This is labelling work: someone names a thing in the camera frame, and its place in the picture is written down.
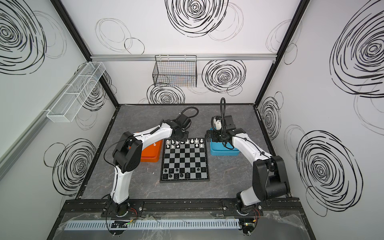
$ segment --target white wall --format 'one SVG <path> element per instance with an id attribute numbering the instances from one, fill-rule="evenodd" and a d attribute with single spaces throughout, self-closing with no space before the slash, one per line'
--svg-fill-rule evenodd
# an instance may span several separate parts
<path id="1" fill-rule="evenodd" d="M 8 58 L 21 57 L 25 60 L 13 67 L 0 67 L 0 84 L 2 86 L 0 88 L 0 111 L 3 116 L 0 119 L 0 156 L 5 153 L 37 115 L 45 109 L 45 106 L 72 77 L 77 67 L 85 62 L 83 55 L 50 1 L 27 0 L 24 3 L 22 0 L 18 0 L 15 2 L 21 4 L 27 14 L 34 12 L 35 17 L 32 16 L 30 19 L 35 23 L 38 21 L 43 30 L 36 24 L 34 26 L 37 29 L 36 33 L 29 34 L 30 32 L 26 30 L 25 35 L 19 34 L 19 39 L 24 37 L 24 40 L 29 35 L 35 37 L 33 38 L 34 42 L 32 42 L 34 45 L 32 50 L 29 48 L 30 42 L 27 42 L 26 47 L 22 50 L 12 47 L 16 43 L 25 43 L 23 41 L 18 42 L 16 36 L 13 38 L 8 36 L 12 39 L 8 40 L 9 44 L 6 43 L 6 36 L 0 38 L 0 45 L 2 46 L 0 48 L 0 65 L 10 65 L 7 62 Z M 8 14 L 8 17 L 12 17 L 12 8 L 5 6 L 2 5 L 2 10 Z M 14 18 L 14 24 L 17 26 L 13 28 L 14 30 L 32 27 L 23 24 L 22 19 L 26 19 L 23 14 Z M 46 38 L 46 44 L 44 45 L 47 46 L 44 54 L 43 45 L 41 44 L 43 36 Z"/>
<path id="2" fill-rule="evenodd" d="M 25 18 L 31 15 L 31 22 L 41 24 L 43 30 L 36 34 L 46 36 L 44 61 L 26 58 L 28 51 L 5 52 L 4 36 L 11 36 L 2 28 L 0 34 L 0 79 L 1 79 L 1 125 L 0 154 L 24 131 L 32 120 L 59 92 L 63 85 L 73 76 L 84 58 L 66 30 L 60 17 L 49 0 L 14 1 L 24 7 Z M 10 8 L 2 5 L 2 12 L 12 15 Z M 29 8 L 48 13 L 35 13 Z M 58 26 L 56 31 L 46 22 Z M 66 39 L 66 51 L 63 53 L 63 36 Z M 4 66 L 4 57 L 17 56 L 26 59 L 24 64 L 31 67 L 20 70 L 19 64 Z M 13 167 L 0 181 L 0 232 L 1 239 L 46 239 L 66 199 L 74 198 L 89 165 L 100 144 L 101 138 L 115 110 L 104 90 L 98 84 L 86 100 L 83 108 L 71 123 L 48 122 L 36 136 Z M 17 223 L 23 223 L 23 229 Z"/>
<path id="3" fill-rule="evenodd" d="M 185 1 L 193 6 L 184 6 L 178 12 L 172 8 L 172 3 L 177 2 L 97 0 L 90 4 L 64 0 L 63 4 L 93 55 L 276 53 L 299 4 L 299 0 L 208 0 L 204 8 L 198 4 L 200 1 Z M 84 14 L 85 9 L 92 14 Z M 207 63 L 197 63 L 197 88 L 177 84 L 173 84 L 175 88 L 162 88 L 159 98 L 164 101 L 160 102 L 145 100 L 147 90 L 154 83 L 155 62 L 105 64 L 113 69 L 110 74 L 122 104 L 218 103 L 221 97 L 225 97 L 227 103 L 253 103 L 271 66 L 271 61 L 244 61 L 241 64 L 247 71 L 243 81 L 232 74 L 238 71 L 238 63 L 227 61 L 224 64 L 229 68 L 223 67 L 221 75 L 216 73 L 211 84 L 204 85 L 203 69 Z M 230 90 L 217 92 L 213 85 Z M 173 101 L 175 92 L 181 95 L 181 102 Z"/>
<path id="4" fill-rule="evenodd" d="M 384 98 L 372 98 L 383 96 L 384 1 L 359 12 L 367 2 L 311 1 L 296 60 L 280 64 L 259 105 L 292 193 L 301 199 L 318 240 L 384 234 Z M 377 76 L 362 77 L 371 74 Z M 353 86 L 365 81 L 374 85 Z"/>

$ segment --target black frame post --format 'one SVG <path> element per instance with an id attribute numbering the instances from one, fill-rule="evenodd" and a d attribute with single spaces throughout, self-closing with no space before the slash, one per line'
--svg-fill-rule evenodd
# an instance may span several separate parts
<path id="1" fill-rule="evenodd" d="M 262 101 L 262 98 L 268 88 L 269 83 L 271 82 L 273 76 L 275 75 L 275 72 L 277 70 L 277 67 L 280 64 L 280 61 L 283 59 L 284 53 L 291 41 L 291 38 L 293 37 L 293 34 L 296 31 L 297 26 L 299 25 L 301 21 L 301 17 L 303 16 L 310 0 L 301 0 L 299 3 L 299 6 L 296 9 L 295 15 L 292 18 L 292 21 L 288 27 L 287 32 L 285 33 L 285 36 L 283 38 L 283 41 L 279 47 L 279 50 L 277 51 L 277 57 L 276 61 L 272 64 L 271 68 L 268 71 L 268 74 L 264 80 L 263 86 L 257 96 L 257 99 L 255 101 L 256 108 L 259 106 L 260 102 Z"/>
<path id="2" fill-rule="evenodd" d="M 53 7 L 56 9 L 56 12 L 59 14 L 61 20 L 63 21 L 63 23 L 67 27 L 68 31 L 70 32 L 73 40 L 75 41 L 75 43 L 79 47 L 81 53 L 84 55 L 85 60 L 86 61 L 92 61 L 91 52 L 88 50 L 87 46 L 85 45 L 85 42 L 83 41 L 79 32 L 77 31 L 75 25 L 73 24 L 71 17 L 69 16 L 69 14 L 68 14 L 67 10 L 65 9 L 61 0 L 51 0 L 51 3 L 53 5 Z M 107 93 L 113 106 L 115 106 L 115 108 L 118 108 L 119 103 L 118 103 L 115 95 L 113 94 L 112 90 L 110 89 L 108 83 L 105 81 L 104 76 L 101 76 L 99 82 L 102 85 L 102 87 L 104 88 L 105 92 Z"/>

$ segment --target black wire basket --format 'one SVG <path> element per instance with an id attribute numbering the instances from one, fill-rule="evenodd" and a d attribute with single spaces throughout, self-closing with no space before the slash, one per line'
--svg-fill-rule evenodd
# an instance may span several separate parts
<path id="1" fill-rule="evenodd" d="M 197 86 L 196 55 L 156 55 L 152 77 L 155 86 L 162 83 L 177 87 Z"/>

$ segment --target wire basket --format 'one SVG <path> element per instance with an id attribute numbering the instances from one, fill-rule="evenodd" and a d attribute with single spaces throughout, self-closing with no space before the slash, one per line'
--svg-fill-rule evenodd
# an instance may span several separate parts
<path id="1" fill-rule="evenodd" d="M 102 62 L 88 62 L 47 113 L 47 117 L 53 122 L 72 122 L 104 71 Z"/>
<path id="2" fill-rule="evenodd" d="M 162 83 L 177 87 L 197 86 L 196 55 L 156 55 L 152 78 L 155 86 Z"/>

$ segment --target chessboard border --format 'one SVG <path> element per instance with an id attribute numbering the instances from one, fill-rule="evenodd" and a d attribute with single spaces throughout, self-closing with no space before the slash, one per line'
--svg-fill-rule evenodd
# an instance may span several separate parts
<path id="1" fill-rule="evenodd" d="M 210 180 L 210 177 L 209 177 L 209 165 L 208 165 L 208 150 L 207 150 L 207 140 L 205 139 L 205 137 L 198 137 L 198 139 L 203 139 L 204 141 L 204 148 L 205 148 L 205 164 L 207 165 L 206 168 L 207 168 L 207 178 L 206 179 L 179 179 L 179 180 L 175 180 L 175 179 L 170 179 L 170 180 L 163 180 L 162 177 L 163 177 L 163 167 L 164 167 L 164 158 L 165 158 L 165 150 L 166 150 L 166 141 L 167 140 L 171 140 L 171 138 L 165 138 L 163 139 L 163 153 L 161 154 L 161 172 L 160 172 L 160 182 L 161 183 L 164 183 L 164 182 L 209 182 Z"/>

